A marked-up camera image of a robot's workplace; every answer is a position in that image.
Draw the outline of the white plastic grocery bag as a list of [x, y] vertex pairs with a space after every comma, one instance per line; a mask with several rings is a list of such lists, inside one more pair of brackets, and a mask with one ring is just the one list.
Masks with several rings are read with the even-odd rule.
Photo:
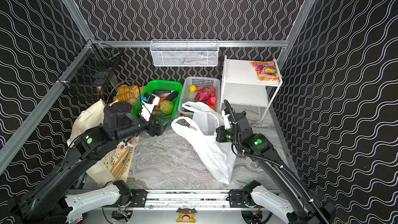
[[227, 143], [216, 141], [216, 129], [224, 127], [227, 117], [202, 102], [185, 102], [182, 108], [193, 112], [193, 117], [179, 117], [171, 123], [172, 129], [187, 140], [211, 175], [223, 184], [229, 184], [233, 175], [236, 155]]

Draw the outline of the cream canvas tote bag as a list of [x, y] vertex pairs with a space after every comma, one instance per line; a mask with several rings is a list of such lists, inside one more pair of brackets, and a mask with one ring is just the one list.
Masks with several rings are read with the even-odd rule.
[[137, 123], [132, 110], [128, 102], [107, 105], [99, 100], [82, 111], [73, 124], [67, 144], [77, 147], [82, 160], [94, 162], [86, 173], [100, 186], [110, 181], [127, 182], [139, 141], [135, 130], [127, 130]]

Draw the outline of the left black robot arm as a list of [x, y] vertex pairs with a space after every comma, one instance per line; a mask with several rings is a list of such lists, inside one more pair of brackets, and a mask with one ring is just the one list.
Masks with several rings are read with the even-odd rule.
[[132, 191], [120, 180], [79, 196], [67, 192], [119, 143], [126, 143], [144, 131], [150, 136], [160, 136], [170, 122], [171, 118], [135, 118], [127, 102], [106, 106], [103, 124], [76, 137], [63, 161], [33, 190], [8, 201], [10, 215], [17, 224], [69, 224], [84, 212], [102, 206], [131, 204]]

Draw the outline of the green cabbage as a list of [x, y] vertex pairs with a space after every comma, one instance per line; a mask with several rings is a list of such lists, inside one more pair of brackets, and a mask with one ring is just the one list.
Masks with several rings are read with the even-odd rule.
[[164, 100], [161, 102], [159, 109], [163, 115], [171, 115], [174, 111], [174, 103], [169, 100]]

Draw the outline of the green plastic basket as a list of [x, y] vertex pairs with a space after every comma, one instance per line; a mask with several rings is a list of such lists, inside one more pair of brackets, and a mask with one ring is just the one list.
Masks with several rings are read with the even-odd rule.
[[[179, 96], [173, 100], [174, 111], [171, 115], [163, 115], [159, 106], [161, 102], [172, 92], [179, 91]], [[144, 91], [140, 93], [138, 103], [132, 114], [136, 118], [159, 120], [161, 118], [174, 118], [182, 93], [182, 84], [167, 80], [153, 80], [147, 84]]]

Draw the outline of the red apple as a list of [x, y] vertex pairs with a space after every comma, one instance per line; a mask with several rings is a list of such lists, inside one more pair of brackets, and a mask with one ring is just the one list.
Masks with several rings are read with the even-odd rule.
[[217, 98], [215, 96], [210, 96], [207, 100], [209, 106], [214, 106], [217, 103]]

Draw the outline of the purple eggplant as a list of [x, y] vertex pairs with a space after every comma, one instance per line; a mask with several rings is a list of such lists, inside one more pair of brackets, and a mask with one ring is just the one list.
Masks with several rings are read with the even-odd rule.
[[165, 100], [166, 100], [166, 101], [173, 101], [173, 100], [175, 100], [178, 96], [179, 96], [179, 91], [174, 91], [174, 92], [170, 93], [170, 94], [165, 98]]

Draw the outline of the white plastic fruit basket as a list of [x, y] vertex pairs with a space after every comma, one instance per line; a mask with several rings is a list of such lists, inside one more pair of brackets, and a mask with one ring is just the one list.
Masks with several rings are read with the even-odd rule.
[[220, 112], [221, 82], [208, 77], [187, 77], [183, 84], [178, 111], [187, 117], [193, 117], [193, 112], [182, 105], [186, 102], [202, 102], [211, 109]]

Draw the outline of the pink dragon fruit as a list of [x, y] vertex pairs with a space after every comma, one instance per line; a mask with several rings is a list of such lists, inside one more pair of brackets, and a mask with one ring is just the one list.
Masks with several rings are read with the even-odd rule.
[[196, 102], [207, 102], [210, 96], [215, 96], [215, 88], [214, 87], [197, 87], [197, 95], [195, 96]]

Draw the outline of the white two-tier shelf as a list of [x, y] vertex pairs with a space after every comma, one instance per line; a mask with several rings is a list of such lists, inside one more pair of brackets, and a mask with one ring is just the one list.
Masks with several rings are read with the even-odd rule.
[[251, 61], [224, 56], [219, 105], [228, 100], [234, 105], [257, 107], [262, 121], [282, 84], [281, 75], [279, 80], [261, 81]]

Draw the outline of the yellow lemon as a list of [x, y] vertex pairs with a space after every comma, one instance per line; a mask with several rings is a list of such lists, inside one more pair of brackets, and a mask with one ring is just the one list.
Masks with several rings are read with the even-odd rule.
[[195, 92], [197, 92], [198, 89], [196, 86], [192, 85], [192, 86], [190, 86], [189, 90], [190, 90], [190, 92], [195, 93]]

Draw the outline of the orange candy bag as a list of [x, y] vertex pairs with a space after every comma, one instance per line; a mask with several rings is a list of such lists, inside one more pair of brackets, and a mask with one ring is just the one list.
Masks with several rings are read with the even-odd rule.
[[279, 81], [280, 77], [274, 61], [251, 63], [261, 81]]

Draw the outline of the cartoon figure sticker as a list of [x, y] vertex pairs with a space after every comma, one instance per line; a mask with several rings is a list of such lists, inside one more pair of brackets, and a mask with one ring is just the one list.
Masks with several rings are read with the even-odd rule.
[[195, 215], [197, 213], [194, 208], [179, 208], [177, 211], [178, 219], [177, 223], [196, 223]]

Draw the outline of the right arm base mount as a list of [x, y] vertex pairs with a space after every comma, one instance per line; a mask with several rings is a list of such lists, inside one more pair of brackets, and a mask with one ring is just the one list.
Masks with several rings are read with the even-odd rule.
[[258, 186], [264, 189], [264, 186], [256, 180], [248, 183], [242, 189], [231, 189], [226, 197], [226, 201], [229, 202], [230, 208], [266, 207], [269, 209], [269, 207], [272, 206], [269, 200], [265, 201], [264, 199], [257, 198], [257, 200], [260, 200], [260, 205], [258, 205], [251, 196], [251, 193]]

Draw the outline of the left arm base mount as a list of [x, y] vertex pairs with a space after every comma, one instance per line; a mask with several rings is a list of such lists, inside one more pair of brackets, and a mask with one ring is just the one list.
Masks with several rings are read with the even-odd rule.
[[119, 198], [115, 205], [120, 207], [144, 207], [147, 201], [148, 192], [144, 189], [131, 189], [126, 182], [118, 180], [113, 182], [118, 189]]

